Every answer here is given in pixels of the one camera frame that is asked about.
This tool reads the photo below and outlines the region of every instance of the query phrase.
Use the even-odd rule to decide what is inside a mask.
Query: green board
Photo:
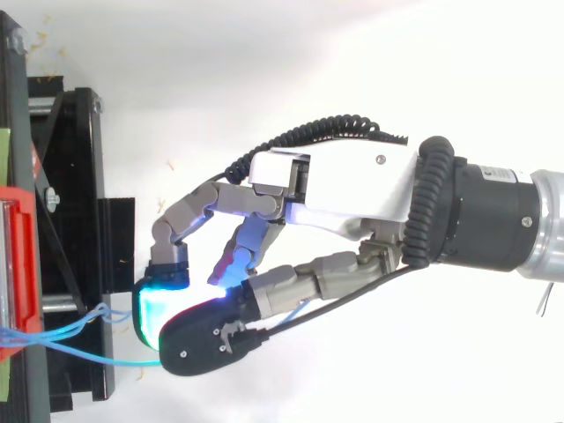
[[[0,129],[0,186],[8,184],[8,154],[10,154],[10,130]],[[10,359],[0,361],[0,402],[8,401],[10,389]]]
[[[0,129],[0,186],[8,184],[8,154],[10,153],[10,130]]]

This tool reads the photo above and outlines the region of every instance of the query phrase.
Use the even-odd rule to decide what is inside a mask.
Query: blue wire
[[[282,322],[280,322],[279,324],[277,324],[277,326],[279,326],[280,324],[283,323],[288,323],[290,322],[292,319],[294,319],[298,313],[300,313],[307,305],[309,304],[309,300],[305,300],[303,301],[293,312],[291,312],[289,315],[287,315],[284,320],[282,320]]]
[[[111,319],[109,315],[120,315],[120,318]],[[114,360],[99,355],[90,354],[89,352],[80,351],[76,348],[71,348],[67,345],[58,344],[56,341],[61,341],[76,336],[84,327],[93,319],[100,317],[106,323],[121,323],[131,317],[130,311],[112,310],[107,304],[103,302],[98,304],[92,311],[88,312],[84,317],[71,323],[63,328],[56,330],[48,330],[42,333],[25,333],[19,330],[8,329],[0,327],[0,347],[16,348],[26,347],[29,345],[44,345],[54,350],[75,355],[85,360],[94,361],[100,364],[107,364],[110,366],[130,366],[130,367],[149,367],[160,366],[160,361],[127,361],[127,360]]]

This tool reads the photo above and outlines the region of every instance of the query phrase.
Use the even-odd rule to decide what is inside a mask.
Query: white wall
[[[36,31],[47,35],[29,57],[32,75],[62,73],[68,88],[88,85],[105,99],[106,192],[137,198],[138,277],[161,200],[171,204],[254,145],[318,117],[367,115],[414,144],[443,135],[479,164],[562,169],[558,0],[3,0],[0,8],[35,43]],[[217,217],[189,238],[193,280],[207,278],[238,221]],[[354,248],[287,228],[262,269]],[[540,319],[544,289],[516,274],[433,267],[210,375],[119,369],[109,401],[77,396],[74,412],[53,419],[563,421],[564,289],[556,286]],[[123,330],[115,329],[117,357],[154,356]]]

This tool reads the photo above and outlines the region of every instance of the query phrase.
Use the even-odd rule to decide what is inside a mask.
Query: red plastic holder
[[[37,253],[35,249],[35,195],[0,187],[0,324],[26,333],[41,331]],[[0,347],[0,361],[21,348]]]

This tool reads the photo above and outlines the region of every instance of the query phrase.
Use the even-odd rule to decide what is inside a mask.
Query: coiled cable
[[[413,188],[402,248],[402,262],[413,269],[425,269],[430,264],[434,212],[442,186],[452,171],[455,152],[447,138],[430,137],[421,144],[419,156],[423,159],[423,169]]]
[[[337,115],[319,119],[298,128],[289,130],[254,148],[228,167],[224,173],[227,181],[240,184],[249,176],[250,163],[258,152],[266,152],[272,147],[299,147],[335,138],[364,138],[373,141],[406,144],[406,137],[398,137],[380,131],[376,122],[359,115]]]

